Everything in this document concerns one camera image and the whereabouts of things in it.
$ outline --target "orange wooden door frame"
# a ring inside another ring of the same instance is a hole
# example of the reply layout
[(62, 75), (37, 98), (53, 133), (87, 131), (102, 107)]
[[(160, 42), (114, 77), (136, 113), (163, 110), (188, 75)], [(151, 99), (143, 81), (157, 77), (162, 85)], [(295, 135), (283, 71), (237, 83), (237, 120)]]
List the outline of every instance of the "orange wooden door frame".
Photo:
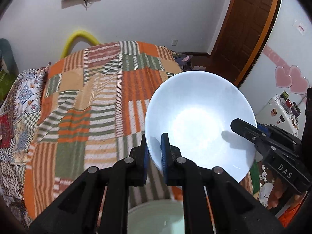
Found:
[[(224, 18), (222, 27), (221, 27), (221, 29), (220, 29), (218, 38), (217, 38), (216, 43), (215, 43), (215, 45), (214, 45), (214, 47), (213, 47), (213, 50), (212, 50), (212, 52), (211, 52), (211, 54), (210, 54), (210, 57), (211, 57), (211, 58), (212, 58), (212, 57), (214, 56), (214, 54), (216, 53), (216, 50), (217, 50), (218, 45), (219, 45), (219, 42), (220, 42), (220, 40), (221, 40), (221, 37), (222, 37), (222, 35), (223, 35), (223, 33), (224, 33), (224, 30), (225, 30), (225, 27), (226, 27), (226, 25), (227, 25), (227, 21), (228, 21), (228, 19), (229, 19), (229, 17), (230, 17), (230, 13), (231, 13), (231, 11), (232, 11), (234, 1), (235, 1), (235, 0), (231, 0), (231, 1), (230, 1), (229, 8), (227, 9), (227, 13), (226, 13), (226, 16), (225, 16), (225, 18)], [(270, 25), (271, 25), (271, 23), (272, 23), (272, 20), (273, 20), (274, 14), (275, 14), (275, 10), (276, 10), (276, 7), (277, 7), (277, 3), (278, 3), (278, 0), (272, 0), (272, 5), (271, 5), (271, 9), (270, 9), (270, 11), (269, 11), (269, 15), (268, 15), (268, 17), (267, 17), (267, 19), (266, 19), (266, 23), (265, 23), (265, 25), (264, 25), (264, 27), (263, 27), (263, 30), (262, 30), (262, 32), (261, 32), (261, 34), (260, 34), (260, 37), (259, 37), (259, 39), (258, 39), (258, 41), (257, 41), (257, 44), (255, 45), (255, 48), (254, 48), (254, 50), (252, 51), (252, 53), (251, 53), (251, 55), (250, 55), (248, 61), (246, 62), (246, 64), (245, 64), (243, 70), (242, 70), (241, 73), (238, 75), (237, 79), (235, 80), (235, 82), (234, 82), (234, 85), (235, 85), (235, 86), (238, 86), (238, 85), (239, 85), (239, 83), (240, 83), (241, 80), (243, 79), (244, 75), (246, 74), (246, 72), (247, 72), (248, 69), (250, 68), (252, 62), (254, 61), (254, 59), (255, 59), (257, 53), (260, 51), (260, 48), (261, 48), (261, 46), (262, 46), (262, 44), (263, 44), (263, 41), (265, 40), (265, 38), (266, 38), (266, 36), (267, 36), (267, 34), (268, 34)]]

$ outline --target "yellow arch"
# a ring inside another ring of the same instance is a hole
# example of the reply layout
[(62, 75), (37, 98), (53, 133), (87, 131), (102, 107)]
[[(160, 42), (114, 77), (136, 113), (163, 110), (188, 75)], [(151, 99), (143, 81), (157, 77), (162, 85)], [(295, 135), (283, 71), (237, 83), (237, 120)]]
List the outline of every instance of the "yellow arch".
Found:
[(85, 38), (86, 40), (88, 40), (93, 46), (99, 45), (100, 42), (90, 33), (86, 32), (86, 31), (75, 31), (66, 41), (66, 44), (64, 46), (62, 55), (61, 55), (61, 59), (65, 58), (66, 56), (68, 56), (68, 50), (72, 44), (72, 42), (77, 38), (77, 37), (82, 37)]

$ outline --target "door panel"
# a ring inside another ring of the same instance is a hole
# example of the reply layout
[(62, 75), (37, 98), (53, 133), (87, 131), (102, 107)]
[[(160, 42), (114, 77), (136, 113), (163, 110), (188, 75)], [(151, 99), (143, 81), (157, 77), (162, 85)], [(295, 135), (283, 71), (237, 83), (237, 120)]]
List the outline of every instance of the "door panel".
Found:
[(258, 42), (272, 0), (234, 0), (214, 59), (235, 68), (239, 75)]

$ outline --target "metal pin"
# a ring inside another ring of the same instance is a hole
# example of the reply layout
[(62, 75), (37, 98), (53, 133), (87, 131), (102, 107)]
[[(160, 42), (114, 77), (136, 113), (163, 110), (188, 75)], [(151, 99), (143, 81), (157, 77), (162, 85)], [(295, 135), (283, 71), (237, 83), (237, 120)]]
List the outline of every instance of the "metal pin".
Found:
[(134, 161), (134, 159), (132, 157), (126, 157), (124, 159), (125, 163), (132, 163)]
[(97, 168), (95, 166), (91, 166), (88, 168), (88, 173), (95, 173), (97, 171)]
[(185, 162), (186, 162), (186, 158), (184, 158), (184, 157), (178, 157), (178, 158), (177, 158), (177, 162), (178, 162), (178, 163), (185, 163)]
[(213, 171), (216, 173), (216, 174), (221, 174), (223, 172), (223, 169), (222, 167), (220, 166), (216, 166), (213, 168)]

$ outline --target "dark brown floor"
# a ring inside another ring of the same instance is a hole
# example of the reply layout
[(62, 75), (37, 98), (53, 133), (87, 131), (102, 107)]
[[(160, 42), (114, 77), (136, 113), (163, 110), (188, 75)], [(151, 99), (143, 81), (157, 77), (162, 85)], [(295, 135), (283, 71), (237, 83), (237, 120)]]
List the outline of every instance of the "dark brown floor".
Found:
[(239, 71), (234, 67), (226, 67), (222, 63), (215, 61), (206, 56), (193, 56), (191, 59), (192, 66), (203, 66), (207, 72), (222, 76), (226, 80), (234, 83)]

